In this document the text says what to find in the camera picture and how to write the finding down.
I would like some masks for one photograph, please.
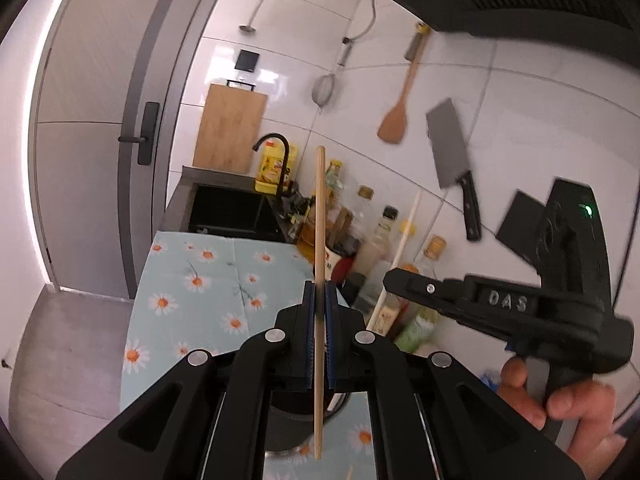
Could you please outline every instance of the cutting board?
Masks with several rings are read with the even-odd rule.
[[[212,84],[204,105],[193,165],[206,170],[246,173],[254,154],[267,96]]]

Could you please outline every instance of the black sink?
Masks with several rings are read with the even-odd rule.
[[[270,200],[260,193],[199,185],[189,232],[268,242],[286,242]]]

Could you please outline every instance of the gray door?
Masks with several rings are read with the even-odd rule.
[[[215,1],[68,0],[33,134],[41,240],[60,286],[135,296],[164,213],[182,88]]]

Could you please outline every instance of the green led indicator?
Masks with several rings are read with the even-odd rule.
[[[584,212],[587,213],[587,216],[589,218],[593,218],[593,209],[591,209],[590,205],[586,205],[586,204],[578,204],[582,209],[584,209]]]

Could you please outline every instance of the door handle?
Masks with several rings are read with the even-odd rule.
[[[160,103],[149,101],[145,104],[145,110],[142,113],[142,125],[140,126],[139,137],[118,137],[118,142],[128,142],[130,144],[139,144],[138,148],[138,164],[140,166],[151,165],[153,158],[154,138],[156,136],[156,123],[158,122],[158,112],[160,111]]]

